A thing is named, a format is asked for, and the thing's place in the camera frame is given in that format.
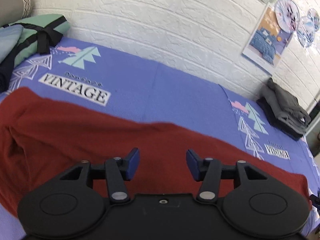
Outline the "red pants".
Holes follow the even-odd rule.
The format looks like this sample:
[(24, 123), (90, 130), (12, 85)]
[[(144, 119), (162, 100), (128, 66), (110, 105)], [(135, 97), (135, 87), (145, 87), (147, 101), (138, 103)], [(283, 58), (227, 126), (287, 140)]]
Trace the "red pants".
[(240, 149), (170, 123), (141, 124), (20, 88), (1, 102), (1, 205), (12, 215), (22, 197), (75, 164), (102, 164), (133, 148), (140, 163), (129, 193), (197, 193), (187, 150), (225, 165), (245, 160), (309, 196), (307, 179)]

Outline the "blue printed bed sheet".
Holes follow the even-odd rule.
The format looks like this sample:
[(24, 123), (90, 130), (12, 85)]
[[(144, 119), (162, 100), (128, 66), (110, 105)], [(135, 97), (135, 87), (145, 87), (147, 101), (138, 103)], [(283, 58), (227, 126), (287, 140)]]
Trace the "blue printed bed sheet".
[(28, 87), (139, 122), (170, 122), (223, 140), (285, 171), (302, 174), (319, 194), (319, 168), (305, 138), (268, 123), (256, 102), (161, 63), (97, 44), (63, 38), (48, 55), (14, 68), (9, 92)]

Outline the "dark navy folded garment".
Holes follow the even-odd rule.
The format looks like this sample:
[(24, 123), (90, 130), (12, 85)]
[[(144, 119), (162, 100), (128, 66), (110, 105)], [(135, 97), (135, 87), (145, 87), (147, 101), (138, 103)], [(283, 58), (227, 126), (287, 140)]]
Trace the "dark navy folded garment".
[(286, 135), (288, 135), (289, 137), (291, 137), (293, 140), (298, 141), (300, 138), (303, 137), (302, 134), (297, 133), (296, 131), (294, 131), (292, 128), (290, 128), (289, 126), (287, 126), (286, 124), (284, 124), (283, 122), (279, 121), (273, 111), (272, 108), (270, 107), (270, 105), (267, 103), (265, 98), (259, 98), (257, 100), (257, 104), (259, 105), (259, 107), (263, 110), (269, 124), (275, 128), (277, 128), (278, 130), (282, 131), (283, 133), (285, 133)]

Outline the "grey folded pants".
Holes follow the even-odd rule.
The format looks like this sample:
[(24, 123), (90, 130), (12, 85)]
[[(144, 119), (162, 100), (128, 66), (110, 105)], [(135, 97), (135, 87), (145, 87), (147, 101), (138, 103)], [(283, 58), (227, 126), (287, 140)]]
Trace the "grey folded pants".
[(271, 107), (277, 124), (287, 133), (303, 137), (311, 121), (307, 111), (300, 106), (298, 99), (269, 78), (267, 85), (260, 91), (261, 96)]

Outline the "black folded garment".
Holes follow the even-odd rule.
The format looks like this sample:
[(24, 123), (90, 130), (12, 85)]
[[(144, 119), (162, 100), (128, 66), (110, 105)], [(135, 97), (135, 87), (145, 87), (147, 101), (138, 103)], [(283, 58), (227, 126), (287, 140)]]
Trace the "black folded garment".
[(13, 49), (0, 65), (0, 92), (3, 93), (9, 87), (12, 72), (15, 66), (16, 49)]

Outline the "light blue folded cloth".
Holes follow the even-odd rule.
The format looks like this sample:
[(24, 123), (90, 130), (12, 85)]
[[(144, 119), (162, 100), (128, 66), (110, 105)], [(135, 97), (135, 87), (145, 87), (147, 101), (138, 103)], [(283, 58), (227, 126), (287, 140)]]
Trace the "light blue folded cloth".
[(1, 27), (0, 30), (0, 63), (9, 55), (9, 53), (16, 46), (23, 27), (21, 25), (13, 25), (8, 27)]

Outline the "white floral paper fan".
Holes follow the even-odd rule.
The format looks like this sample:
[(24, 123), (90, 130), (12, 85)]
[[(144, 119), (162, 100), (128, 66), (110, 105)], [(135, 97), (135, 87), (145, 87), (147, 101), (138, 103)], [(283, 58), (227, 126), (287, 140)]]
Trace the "white floral paper fan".
[(274, 12), (280, 28), (286, 33), (296, 31), (299, 21), (299, 9), (293, 0), (277, 0)]

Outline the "small blue paper fan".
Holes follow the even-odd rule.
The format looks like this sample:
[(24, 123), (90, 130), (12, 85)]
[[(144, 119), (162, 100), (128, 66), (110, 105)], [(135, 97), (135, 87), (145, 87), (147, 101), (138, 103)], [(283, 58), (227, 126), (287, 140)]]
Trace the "small blue paper fan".
[(319, 31), (319, 13), (316, 9), (309, 9), (307, 14), (299, 19), (297, 37), (303, 48), (309, 48), (314, 44), (316, 34)]

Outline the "grey bolster pillow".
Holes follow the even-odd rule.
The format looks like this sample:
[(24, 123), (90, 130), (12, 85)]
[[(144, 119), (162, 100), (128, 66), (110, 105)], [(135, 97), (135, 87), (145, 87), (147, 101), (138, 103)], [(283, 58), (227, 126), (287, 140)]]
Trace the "grey bolster pillow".
[(28, 17), (33, 9), (33, 0), (1, 0), (0, 26)]

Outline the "bedding poster on wall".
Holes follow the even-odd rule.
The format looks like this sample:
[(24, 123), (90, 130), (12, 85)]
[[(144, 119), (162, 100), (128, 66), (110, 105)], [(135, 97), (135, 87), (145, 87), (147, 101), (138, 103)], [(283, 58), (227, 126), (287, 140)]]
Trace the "bedding poster on wall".
[(293, 33), (280, 28), (273, 8), (267, 6), (242, 55), (264, 72), (273, 75), (292, 37)]

